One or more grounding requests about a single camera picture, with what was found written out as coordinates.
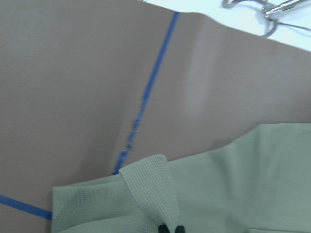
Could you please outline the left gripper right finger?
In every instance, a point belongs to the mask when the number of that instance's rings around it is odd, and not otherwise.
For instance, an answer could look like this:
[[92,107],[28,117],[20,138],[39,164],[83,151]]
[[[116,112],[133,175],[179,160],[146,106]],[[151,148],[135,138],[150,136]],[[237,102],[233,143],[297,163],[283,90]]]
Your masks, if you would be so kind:
[[175,233],[185,233],[185,227],[182,225],[179,225],[175,229]]

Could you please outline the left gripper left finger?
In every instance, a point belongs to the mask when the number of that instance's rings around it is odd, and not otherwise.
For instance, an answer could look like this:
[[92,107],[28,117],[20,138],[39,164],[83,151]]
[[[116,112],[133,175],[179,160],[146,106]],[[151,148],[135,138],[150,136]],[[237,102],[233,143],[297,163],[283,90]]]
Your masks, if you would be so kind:
[[163,224],[158,226],[158,233],[170,233],[168,227]]

